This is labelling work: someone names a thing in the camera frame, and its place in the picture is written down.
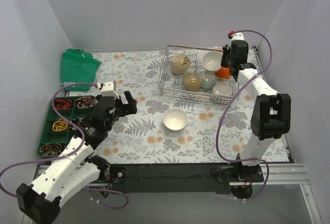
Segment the beige bowl orange flower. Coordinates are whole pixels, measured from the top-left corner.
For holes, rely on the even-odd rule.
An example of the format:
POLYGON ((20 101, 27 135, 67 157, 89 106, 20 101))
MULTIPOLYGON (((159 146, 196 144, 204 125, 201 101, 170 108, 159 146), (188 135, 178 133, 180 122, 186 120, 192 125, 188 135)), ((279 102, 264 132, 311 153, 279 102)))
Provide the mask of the beige bowl orange flower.
POLYGON ((221 68, 222 53, 209 51, 201 59, 201 65, 206 71, 217 72, 221 68))

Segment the white ribbed bowl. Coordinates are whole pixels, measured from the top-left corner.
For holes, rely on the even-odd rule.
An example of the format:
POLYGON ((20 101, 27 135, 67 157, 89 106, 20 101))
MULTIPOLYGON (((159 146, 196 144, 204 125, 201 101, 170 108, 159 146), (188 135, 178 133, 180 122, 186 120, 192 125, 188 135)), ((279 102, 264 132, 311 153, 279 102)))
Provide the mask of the white ribbed bowl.
POLYGON ((188 117, 186 112, 180 108, 170 108, 164 113, 163 124, 173 132, 181 131, 186 127, 188 117))

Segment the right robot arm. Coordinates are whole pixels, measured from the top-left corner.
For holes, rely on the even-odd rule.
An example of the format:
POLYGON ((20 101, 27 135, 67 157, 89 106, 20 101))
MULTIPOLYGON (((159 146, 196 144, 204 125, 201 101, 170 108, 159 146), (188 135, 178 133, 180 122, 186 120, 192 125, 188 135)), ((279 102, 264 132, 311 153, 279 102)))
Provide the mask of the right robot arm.
POLYGON ((245 40, 232 39, 222 57, 222 65, 229 68, 235 81, 255 102, 251 137, 225 176, 242 182, 257 178, 261 182, 260 159, 268 147, 290 129, 291 97, 278 93, 265 82, 256 66, 248 62, 248 51, 245 40))

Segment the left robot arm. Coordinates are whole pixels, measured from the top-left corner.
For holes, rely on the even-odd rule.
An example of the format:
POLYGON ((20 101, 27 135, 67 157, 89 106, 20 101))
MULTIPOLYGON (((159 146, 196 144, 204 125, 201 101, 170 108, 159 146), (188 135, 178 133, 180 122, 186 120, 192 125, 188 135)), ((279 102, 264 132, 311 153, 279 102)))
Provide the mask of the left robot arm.
POLYGON ((61 207, 88 183, 107 182, 110 163, 94 150, 108 136, 121 117, 137 113, 137 102, 131 93, 120 97, 96 97, 96 104, 84 117, 76 134, 54 162, 30 185, 21 184, 16 190, 19 209, 35 223, 52 223, 61 207))

